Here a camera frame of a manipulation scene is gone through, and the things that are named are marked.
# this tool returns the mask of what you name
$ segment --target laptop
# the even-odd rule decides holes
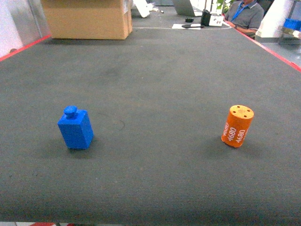
[[[202,11],[192,6],[190,0],[173,0],[174,8],[178,15],[183,16],[202,16]]]

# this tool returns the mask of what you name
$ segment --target red table edge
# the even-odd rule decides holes
[[[44,36],[43,38],[38,39],[38,40],[36,40],[36,41],[34,41],[34,42],[32,42],[32,43],[30,43],[30,44],[28,44],[28,45],[26,45],[26,46],[24,46],[22,48],[19,48],[19,49],[17,49],[16,51],[14,51],[12,53],[9,53],[9,54],[7,54],[7,55],[5,55],[3,57],[0,57],[0,62],[3,61],[3,60],[5,60],[5,59],[7,59],[7,58],[9,58],[9,57],[11,57],[11,56],[13,56],[13,55],[15,55],[15,54],[17,54],[17,53],[19,53],[19,52],[21,52],[21,51],[23,51],[23,50],[25,50],[25,49],[30,48],[31,46],[33,46],[35,44],[38,44],[38,43],[40,43],[40,42],[48,39],[50,37],[51,37],[51,35]]]

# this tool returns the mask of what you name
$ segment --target white wall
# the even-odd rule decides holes
[[[301,20],[301,2],[297,2],[295,9],[293,10],[292,19]]]
[[[0,0],[0,57],[7,55],[13,48],[21,48],[22,45],[6,0]]]
[[[291,0],[275,0],[262,20],[256,35],[261,38],[279,38],[282,33],[278,27],[284,24],[292,5]]]

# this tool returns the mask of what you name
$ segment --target gray shirt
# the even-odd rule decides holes
[[[233,2],[231,8],[225,15],[225,19],[232,22],[233,24],[240,26],[245,29],[258,30],[260,23],[263,19],[264,10],[256,2],[251,2],[233,21],[233,17],[237,12],[242,1]]]

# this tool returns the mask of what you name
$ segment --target floor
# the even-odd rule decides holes
[[[301,44],[262,43],[262,45],[301,67]]]

